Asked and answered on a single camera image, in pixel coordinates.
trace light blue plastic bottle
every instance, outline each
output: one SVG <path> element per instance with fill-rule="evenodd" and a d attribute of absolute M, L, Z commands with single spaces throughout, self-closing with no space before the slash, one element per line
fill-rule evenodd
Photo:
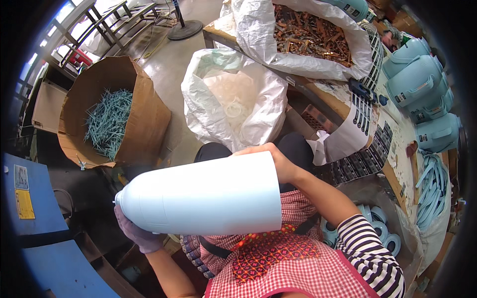
<path fill-rule="evenodd" d="M 457 148 L 461 127 L 459 117 L 452 113 L 420 123 L 416 125 L 417 146 L 434 153 Z"/>
<path fill-rule="evenodd" d="M 405 107 L 436 89 L 442 79 L 443 67 L 437 57 L 415 57 L 403 70 L 385 84 L 396 106 Z"/>
<path fill-rule="evenodd" d="M 415 124 L 426 122 L 444 116 L 454 103 L 454 95 L 449 88 L 447 77 L 442 72 L 441 83 L 429 95 L 408 104 L 405 109 L 409 112 Z"/>
<path fill-rule="evenodd" d="M 368 3 L 366 0 L 321 0 L 339 7 L 346 12 L 356 22 L 361 22 L 368 14 Z"/>
<path fill-rule="evenodd" d="M 403 70 L 415 57 L 429 55 L 431 48 L 423 38 L 412 38 L 400 49 L 395 50 L 383 63 L 383 72 L 389 80 Z"/>
<path fill-rule="evenodd" d="M 269 151 L 142 173 L 114 203 L 156 234 L 237 235 L 279 230 L 281 201 Z"/>

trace wooden table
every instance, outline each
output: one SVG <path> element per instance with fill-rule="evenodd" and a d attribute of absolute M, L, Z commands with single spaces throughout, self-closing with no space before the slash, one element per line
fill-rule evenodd
<path fill-rule="evenodd" d="M 214 48 L 214 41 L 216 41 L 245 54 L 237 44 L 235 20 L 232 14 L 211 22 L 204 27 L 203 34 L 207 48 Z M 315 80 L 280 72 L 272 68 L 269 69 L 287 80 L 290 89 L 295 89 L 302 93 L 310 103 L 331 122 L 328 129 L 329 133 L 334 132 L 348 116 L 352 105 L 352 92 L 349 90 L 347 82 Z M 375 92 L 378 95 L 383 94 L 389 97 L 384 87 L 386 81 L 385 75 L 381 72 Z M 423 162 L 420 154 L 416 154 L 416 158 L 412 160 L 406 157 L 405 153 L 407 145 L 416 140 L 414 125 L 409 117 L 405 115 L 402 115 L 401 123 L 396 123 L 388 113 L 384 110 L 381 111 L 378 106 L 373 107 L 373 115 L 377 121 L 372 122 L 368 143 L 365 149 L 372 144 L 378 126 L 384 128 L 385 124 L 387 124 L 392 132 L 392 140 L 388 150 L 389 154 L 380 173 L 385 175 L 394 193 L 393 197 L 397 200 L 403 211 L 413 219 L 416 216 L 417 206 L 415 199 L 418 197 L 418 190 L 414 187 L 417 177 L 413 178 L 412 173 L 413 168 L 416 172 L 421 173 L 421 165 Z"/>

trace black pants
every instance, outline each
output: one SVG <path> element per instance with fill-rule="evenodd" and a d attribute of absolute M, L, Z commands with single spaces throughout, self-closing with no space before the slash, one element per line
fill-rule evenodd
<path fill-rule="evenodd" d="M 290 133 L 285 135 L 280 140 L 277 147 L 292 163 L 308 172 L 311 172 L 313 152 L 310 145 L 308 145 L 301 134 Z M 200 147 L 194 163 L 228 157 L 231 154 L 232 152 L 222 144 L 207 143 Z M 280 184 L 280 193 L 286 193 L 295 189 L 296 188 L 290 183 Z"/>

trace metal stand base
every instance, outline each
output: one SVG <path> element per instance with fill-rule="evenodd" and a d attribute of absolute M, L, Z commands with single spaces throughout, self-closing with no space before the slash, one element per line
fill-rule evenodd
<path fill-rule="evenodd" d="M 172 27 L 167 34 L 167 38 L 172 41 L 181 41 L 196 35 L 204 27 L 204 25 L 197 20 L 185 21 L 184 24 L 185 27 L 182 27 L 180 23 Z"/>

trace red checkered apron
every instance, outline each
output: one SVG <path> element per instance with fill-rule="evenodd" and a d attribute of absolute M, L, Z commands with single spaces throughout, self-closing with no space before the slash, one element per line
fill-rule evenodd
<path fill-rule="evenodd" d="M 316 212 L 298 190 L 281 194 L 280 231 L 233 236 L 205 236 L 232 250 L 217 257 L 201 246 L 201 259 L 217 276 L 205 297 L 265 298 L 281 292 L 308 297 L 377 297 L 341 251 L 321 242 L 319 222 L 306 235 L 294 229 Z"/>

